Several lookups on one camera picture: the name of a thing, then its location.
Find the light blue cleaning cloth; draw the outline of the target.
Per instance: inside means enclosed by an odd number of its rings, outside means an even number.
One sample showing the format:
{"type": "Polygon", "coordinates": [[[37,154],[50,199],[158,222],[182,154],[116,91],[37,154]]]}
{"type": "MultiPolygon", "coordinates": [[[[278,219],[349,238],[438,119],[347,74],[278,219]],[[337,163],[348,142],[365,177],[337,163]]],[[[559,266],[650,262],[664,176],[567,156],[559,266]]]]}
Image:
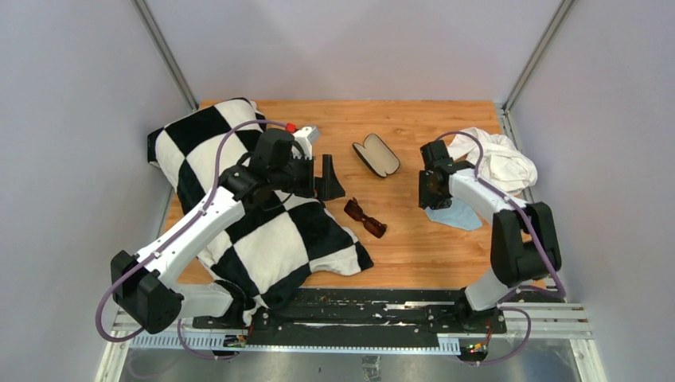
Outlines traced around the light blue cleaning cloth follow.
{"type": "Polygon", "coordinates": [[[483,226],[478,214],[464,201],[453,198],[451,204],[443,209],[424,209],[430,221],[471,232],[483,226]]]}

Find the black white checkered pillow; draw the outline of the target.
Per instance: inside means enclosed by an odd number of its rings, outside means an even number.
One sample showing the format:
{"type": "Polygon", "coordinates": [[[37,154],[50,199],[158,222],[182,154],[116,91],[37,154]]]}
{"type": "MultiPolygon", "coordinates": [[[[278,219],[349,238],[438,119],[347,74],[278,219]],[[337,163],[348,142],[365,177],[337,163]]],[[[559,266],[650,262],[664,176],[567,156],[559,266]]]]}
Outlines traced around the black white checkered pillow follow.
{"type": "MultiPolygon", "coordinates": [[[[147,160],[190,212],[223,173],[254,150],[267,124],[256,103],[228,99],[165,125],[147,137],[147,160]]],[[[227,227],[197,256],[231,297],[225,317],[249,325],[261,307],[277,310],[317,271],[351,276],[373,266],[369,253],[325,205],[276,192],[227,227]]]]}

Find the aluminium frame rail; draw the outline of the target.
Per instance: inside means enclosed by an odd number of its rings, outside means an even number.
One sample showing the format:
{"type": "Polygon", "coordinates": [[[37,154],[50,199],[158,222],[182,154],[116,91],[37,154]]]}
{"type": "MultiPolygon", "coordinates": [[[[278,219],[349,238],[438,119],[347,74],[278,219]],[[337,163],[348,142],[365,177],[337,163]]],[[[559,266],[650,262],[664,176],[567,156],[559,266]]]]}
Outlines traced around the aluminium frame rail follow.
{"type": "Polygon", "coordinates": [[[525,292],[471,323],[455,290],[304,288],[244,326],[186,318],[107,346],[99,381],[604,381],[584,308],[525,292]]]}

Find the crumpled white cloth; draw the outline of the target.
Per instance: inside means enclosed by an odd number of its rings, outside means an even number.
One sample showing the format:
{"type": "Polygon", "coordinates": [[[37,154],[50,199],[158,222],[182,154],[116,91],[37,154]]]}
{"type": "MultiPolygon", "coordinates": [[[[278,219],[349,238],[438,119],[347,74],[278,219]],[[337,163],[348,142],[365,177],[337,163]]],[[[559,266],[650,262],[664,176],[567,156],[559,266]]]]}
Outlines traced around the crumpled white cloth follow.
{"type": "MultiPolygon", "coordinates": [[[[462,132],[475,137],[481,144],[483,156],[479,166],[480,177],[501,190],[513,195],[536,184],[538,171],[534,162],[524,156],[513,141],[504,134],[490,134],[477,127],[462,132]]],[[[463,134],[456,134],[447,147],[453,159],[464,158],[475,165],[479,149],[475,141],[463,134]]]]}

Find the tortoiseshell brown sunglasses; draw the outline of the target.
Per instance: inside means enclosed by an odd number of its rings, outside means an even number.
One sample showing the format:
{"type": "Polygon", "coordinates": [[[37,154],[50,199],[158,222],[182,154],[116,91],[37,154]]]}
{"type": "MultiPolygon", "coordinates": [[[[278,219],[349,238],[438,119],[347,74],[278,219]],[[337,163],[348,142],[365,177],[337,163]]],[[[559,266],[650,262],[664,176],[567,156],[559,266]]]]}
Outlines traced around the tortoiseshell brown sunglasses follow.
{"type": "Polygon", "coordinates": [[[380,239],[387,231],[388,226],[374,217],[368,216],[358,204],[355,197],[347,201],[344,212],[353,220],[362,223],[364,228],[378,239],[380,239]]]}

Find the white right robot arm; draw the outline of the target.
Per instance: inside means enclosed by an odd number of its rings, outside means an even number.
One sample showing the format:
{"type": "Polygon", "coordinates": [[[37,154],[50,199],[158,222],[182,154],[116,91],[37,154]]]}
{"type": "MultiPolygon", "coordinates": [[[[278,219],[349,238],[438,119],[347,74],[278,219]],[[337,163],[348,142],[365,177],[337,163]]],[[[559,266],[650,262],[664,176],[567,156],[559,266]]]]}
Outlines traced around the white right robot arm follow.
{"type": "Polygon", "coordinates": [[[551,208],[504,193],[480,178],[474,165],[455,161],[440,140],[420,148],[419,206],[448,209],[467,203],[492,227],[490,268],[463,290],[455,313],[456,325],[474,332],[486,322],[486,310],[510,298],[524,282],[555,278],[562,266],[551,208]]]}

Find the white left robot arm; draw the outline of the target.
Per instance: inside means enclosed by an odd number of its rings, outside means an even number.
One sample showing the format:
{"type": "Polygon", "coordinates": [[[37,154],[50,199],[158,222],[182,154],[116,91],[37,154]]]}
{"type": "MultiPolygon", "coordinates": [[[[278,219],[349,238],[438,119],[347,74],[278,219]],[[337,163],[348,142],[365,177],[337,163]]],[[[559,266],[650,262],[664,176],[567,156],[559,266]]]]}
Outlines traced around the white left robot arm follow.
{"type": "Polygon", "coordinates": [[[161,333],[182,318],[212,316],[226,329],[236,328],[244,308],[222,286],[183,285],[178,277],[226,228],[260,208],[281,191],[329,201],[343,197],[332,157],[322,157],[324,173],[314,174],[315,126],[270,129],[255,149],[235,165],[215,170],[213,187],[167,233],[134,254],[120,251],[111,260],[111,287],[98,310],[112,298],[139,324],[139,332],[161,333]]]}

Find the black glasses case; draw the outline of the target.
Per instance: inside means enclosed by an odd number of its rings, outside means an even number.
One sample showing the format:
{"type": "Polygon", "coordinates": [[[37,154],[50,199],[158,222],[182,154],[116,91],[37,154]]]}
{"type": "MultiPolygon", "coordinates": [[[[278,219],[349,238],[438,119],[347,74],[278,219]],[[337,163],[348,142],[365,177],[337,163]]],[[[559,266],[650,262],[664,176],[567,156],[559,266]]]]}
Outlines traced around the black glasses case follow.
{"type": "Polygon", "coordinates": [[[368,134],[363,142],[353,142],[352,148],[366,167],[378,177],[386,178],[400,168],[400,159],[377,134],[368,134]]]}

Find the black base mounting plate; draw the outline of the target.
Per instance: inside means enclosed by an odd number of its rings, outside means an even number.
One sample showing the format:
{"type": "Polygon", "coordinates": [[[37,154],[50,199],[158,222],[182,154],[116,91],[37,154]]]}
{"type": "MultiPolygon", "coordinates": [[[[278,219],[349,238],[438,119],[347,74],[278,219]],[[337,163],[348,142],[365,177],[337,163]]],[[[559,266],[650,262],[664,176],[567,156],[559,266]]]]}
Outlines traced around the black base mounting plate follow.
{"type": "Polygon", "coordinates": [[[195,318],[194,329],[242,329],[253,345],[430,348],[440,334],[504,334],[501,311],[471,314],[460,290],[300,288],[285,306],[237,318],[195,318]]]}

